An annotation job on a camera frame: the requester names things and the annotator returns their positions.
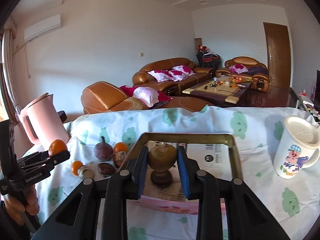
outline white mug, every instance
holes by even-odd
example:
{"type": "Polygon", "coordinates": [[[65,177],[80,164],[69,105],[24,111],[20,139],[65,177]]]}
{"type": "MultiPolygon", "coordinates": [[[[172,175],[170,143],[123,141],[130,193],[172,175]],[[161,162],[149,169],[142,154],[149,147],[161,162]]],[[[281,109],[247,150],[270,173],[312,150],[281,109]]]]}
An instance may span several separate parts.
{"type": "Polygon", "coordinates": [[[288,116],[279,143],[273,167],[284,179],[293,178],[302,168],[308,168],[319,159],[320,133],[308,121],[288,116]]]}

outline human hand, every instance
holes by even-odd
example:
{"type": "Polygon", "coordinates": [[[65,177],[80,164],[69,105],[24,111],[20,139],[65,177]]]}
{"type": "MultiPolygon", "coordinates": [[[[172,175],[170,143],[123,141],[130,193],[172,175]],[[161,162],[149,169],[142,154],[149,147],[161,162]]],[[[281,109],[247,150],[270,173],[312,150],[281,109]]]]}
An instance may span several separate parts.
{"type": "Polygon", "coordinates": [[[22,203],[17,200],[15,197],[7,194],[4,196],[4,206],[7,211],[7,214],[19,225],[24,225],[24,220],[19,214],[20,212],[27,211],[31,216],[34,216],[39,213],[40,207],[38,205],[37,191],[35,185],[29,187],[30,193],[27,197],[28,205],[25,207],[22,203]]]}

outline purple blanket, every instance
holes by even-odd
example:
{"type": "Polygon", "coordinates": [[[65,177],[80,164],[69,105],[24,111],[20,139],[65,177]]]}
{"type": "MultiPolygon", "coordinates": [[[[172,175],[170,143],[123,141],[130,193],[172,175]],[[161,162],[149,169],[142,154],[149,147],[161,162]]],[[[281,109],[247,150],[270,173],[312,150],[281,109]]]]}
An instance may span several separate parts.
{"type": "Polygon", "coordinates": [[[268,70],[264,67],[252,67],[248,69],[248,72],[245,72],[245,74],[248,74],[250,76],[253,76],[254,74],[263,74],[268,75],[268,70]]]}

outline pillow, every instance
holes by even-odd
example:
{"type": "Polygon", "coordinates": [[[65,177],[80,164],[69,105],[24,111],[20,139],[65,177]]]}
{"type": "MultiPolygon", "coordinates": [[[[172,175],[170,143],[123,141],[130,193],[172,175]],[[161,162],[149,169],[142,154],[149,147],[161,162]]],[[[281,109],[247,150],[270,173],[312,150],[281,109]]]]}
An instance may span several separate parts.
{"type": "Polygon", "coordinates": [[[173,80],[172,76],[170,76],[169,72],[166,70],[153,70],[148,73],[153,76],[158,82],[173,80]]]}
{"type": "Polygon", "coordinates": [[[152,107],[158,102],[170,101],[172,98],[165,93],[150,87],[119,87],[128,97],[134,97],[142,101],[146,106],[152,107]]]}
{"type": "Polygon", "coordinates": [[[155,103],[170,101],[172,99],[163,92],[149,87],[137,87],[133,92],[133,97],[141,100],[147,107],[152,107],[155,103]]]}
{"type": "Polygon", "coordinates": [[[233,65],[229,67],[229,70],[231,73],[237,73],[237,74],[249,71],[247,67],[242,64],[233,65]]]}
{"type": "Polygon", "coordinates": [[[173,81],[181,81],[181,80],[184,80],[188,77],[187,74],[181,72],[181,71],[178,71],[178,70],[168,70],[170,76],[172,76],[173,78],[173,81]]]}
{"type": "Polygon", "coordinates": [[[121,86],[119,87],[129,98],[131,98],[133,96],[133,92],[135,91],[135,89],[137,87],[128,87],[128,86],[121,86]]]}
{"type": "Polygon", "coordinates": [[[181,65],[181,66],[176,66],[173,67],[172,69],[181,71],[184,74],[187,74],[188,76],[194,75],[195,73],[189,68],[187,65],[181,65]]]}

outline leather sofa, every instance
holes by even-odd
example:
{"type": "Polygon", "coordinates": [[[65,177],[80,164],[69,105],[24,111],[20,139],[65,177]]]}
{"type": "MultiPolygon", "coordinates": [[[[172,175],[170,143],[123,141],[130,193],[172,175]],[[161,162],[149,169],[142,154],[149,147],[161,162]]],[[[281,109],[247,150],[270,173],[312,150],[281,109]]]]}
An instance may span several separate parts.
{"type": "Polygon", "coordinates": [[[169,96],[181,96],[182,91],[193,87],[203,81],[206,81],[214,76],[213,68],[196,67],[193,61],[187,58],[169,58],[165,60],[160,60],[156,62],[149,63],[140,69],[139,72],[135,73],[132,82],[133,86],[144,86],[157,89],[164,92],[169,96]],[[157,80],[148,74],[152,70],[169,70],[175,66],[187,65],[196,74],[187,77],[182,81],[163,81],[157,82],[157,80]]]}
{"type": "MultiPolygon", "coordinates": [[[[199,112],[206,105],[213,105],[199,98],[172,98],[168,103],[158,108],[182,107],[192,112],[199,112]]],[[[122,90],[104,81],[95,82],[86,87],[82,92],[81,103],[85,114],[148,109],[139,99],[129,98],[122,90]]]]}
{"type": "MultiPolygon", "coordinates": [[[[224,65],[224,68],[220,68],[216,71],[216,76],[219,76],[221,74],[231,74],[231,71],[229,70],[229,67],[236,65],[236,64],[242,64],[245,65],[248,69],[252,67],[263,67],[267,68],[266,65],[259,62],[258,60],[255,60],[251,57],[234,57],[233,59],[227,60],[224,65]]],[[[251,77],[245,73],[241,73],[241,76],[247,76],[251,77]]],[[[264,74],[254,74],[252,76],[252,88],[264,93],[267,93],[269,90],[269,75],[264,74]]]]}

